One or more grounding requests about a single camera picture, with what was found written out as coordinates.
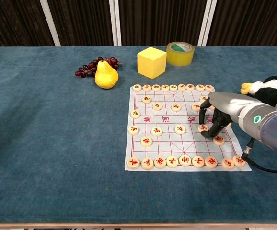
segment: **plush panda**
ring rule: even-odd
[[[277,76],[270,76],[264,82],[243,83],[242,94],[250,94],[265,104],[275,107],[277,104]]]

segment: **tape roll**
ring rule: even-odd
[[[166,47],[166,61],[174,66],[187,66],[192,63],[195,48],[186,42],[171,42]]]

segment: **table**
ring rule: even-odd
[[[277,224],[277,174],[124,170],[133,84],[238,92],[277,75],[277,46],[197,47],[190,66],[153,80],[136,71],[144,48],[0,47],[0,228]],[[98,56],[123,63],[113,89],[74,76]],[[249,136],[232,128],[244,147]],[[277,168],[260,143],[251,158]]]

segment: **yellow foam block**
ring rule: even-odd
[[[166,52],[149,47],[138,53],[138,73],[156,78],[165,72]]]

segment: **table edge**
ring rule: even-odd
[[[0,229],[18,228],[84,228],[84,227],[115,227],[115,228],[169,228],[169,227],[277,227],[277,224],[265,223],[129,223],[129,224],[101,224],[101,223],[3,223]]]

